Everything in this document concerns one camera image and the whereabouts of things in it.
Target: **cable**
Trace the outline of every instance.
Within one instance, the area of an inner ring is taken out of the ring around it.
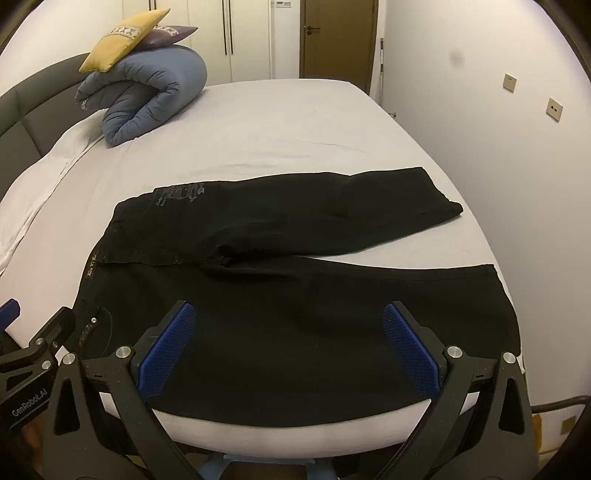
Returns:
[[[587,405],[589,402],[589,395],[581,395],[580,397],[567,398],[566,400],[555,401],[554,403],[546,403],[544,405],[533,405],[531,412],[546,413],[549,411],[560,410],[561,408],[573,407],[575,405]]]

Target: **white wardrobe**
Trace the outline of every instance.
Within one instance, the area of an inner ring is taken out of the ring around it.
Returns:
[[[271,78],[270,0],[123,0],[124,17],[170,8],[162,25],[199,29],[180,44],[201,55],[207,85]]]

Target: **purple pillow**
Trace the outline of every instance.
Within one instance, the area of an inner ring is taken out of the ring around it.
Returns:
[[[141,42],[138,43],[138,45],[134,48],[134,51],[152,50],[153,48],[174,45],[175,43],[187,38],[196,30],[197,27],[179,27],[178,25],[172,25],[170,27],[166,27],[165,25],[154,27],[152,31],[148,33]]]

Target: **doorframe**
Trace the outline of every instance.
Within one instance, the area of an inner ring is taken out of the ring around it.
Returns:
[[[306,24],[306,1],[300,0],[300,78],[304,78],[304,62],[306,60],[306,32],[304,26]],[[369,89],[371,88],[372,76],[374,73],[374,59],[375,59],[375,45],[378,41],[378,10],[379,0],[374,0],[374,12],[372,17],[371,37],[374,41],[371,43],[369,48],[369,65],[367,72],[367,83],[364,88],[364,92],[369,95]]]

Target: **throw pillow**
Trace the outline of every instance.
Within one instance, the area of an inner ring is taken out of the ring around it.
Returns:
[[[170,12],[169,8],[151,10],[126,18],[95,45],[80,67],[81,72],[108,72],[125,57]]]
[[[168,47],[184,40],[189,35],[195,33],[197,27],[179,27],[172,25],[166,27],[154,27],[144,39],[134,48],[134,51],[152,50],[154,48]]]

